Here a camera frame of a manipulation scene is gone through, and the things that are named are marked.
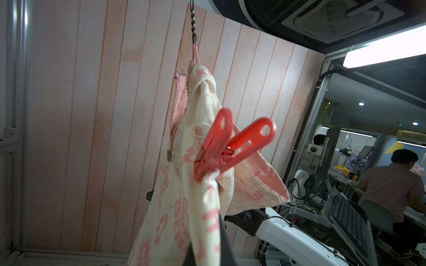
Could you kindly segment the pink hanger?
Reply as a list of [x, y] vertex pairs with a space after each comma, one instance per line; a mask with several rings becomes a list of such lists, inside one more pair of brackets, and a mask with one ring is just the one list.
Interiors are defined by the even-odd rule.
[[192, 61], [194, 62], [194, 64], [200, 64], [199, 50], [198, 50], [198, 45], [197, 45], [197, 35], [196, 35], [196, 28], [195, 28], [194, 0], [189, 1], [189, 6], [190, 6], [191, 36], [192, 36], [192, 44], [193, 44]]

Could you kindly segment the cream pink print jacket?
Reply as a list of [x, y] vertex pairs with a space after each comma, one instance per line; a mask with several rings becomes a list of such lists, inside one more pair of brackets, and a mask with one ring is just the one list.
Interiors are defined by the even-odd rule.
[[259, 153], [227, 170], [194, 179], [194, 161], [222, 106], [207, 67], [191, 60], [175, 76], [168, 158], [162, 163], [127, 264], [182, 266], [192, 244], [197, 266], [220, 265], [219, 215], [288, 203], [288, 190]]

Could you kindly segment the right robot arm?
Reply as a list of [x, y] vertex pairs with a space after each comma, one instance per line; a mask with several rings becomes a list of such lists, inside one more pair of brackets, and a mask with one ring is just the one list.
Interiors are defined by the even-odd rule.
[[226, 216], [225, 221], [260, 240], [256, 256], [262, 266], [266, 265], [266, 254], [270, 247], [285, 254], [292, 266], [350, 265], [337, 249], [312, 238], [273, 208], [244, 211]]

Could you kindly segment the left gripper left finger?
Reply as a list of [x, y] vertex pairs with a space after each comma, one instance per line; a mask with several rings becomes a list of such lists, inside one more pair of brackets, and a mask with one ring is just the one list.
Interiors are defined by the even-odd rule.
[[189, 244], [182, 266], [196, 266], [192, 244]]

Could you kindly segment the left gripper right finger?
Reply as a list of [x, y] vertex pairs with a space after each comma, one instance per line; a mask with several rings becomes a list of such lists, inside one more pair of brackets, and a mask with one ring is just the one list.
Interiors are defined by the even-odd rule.
[[237, 266], [229, 238], [226, 233], [224, 219], [219, 215], [220, 225], [220, 266]]

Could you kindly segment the red clothespin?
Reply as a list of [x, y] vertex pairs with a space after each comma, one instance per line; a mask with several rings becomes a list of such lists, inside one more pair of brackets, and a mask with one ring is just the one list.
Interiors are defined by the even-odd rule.
[[276, 136], [276, 124], [261, 117], [236, 135], [230, 109], [222, 108], [194, 161], [194, 179], [201, 181], [205, 174], [218, 170], [223, 174], [255, 152], [270, 144]]

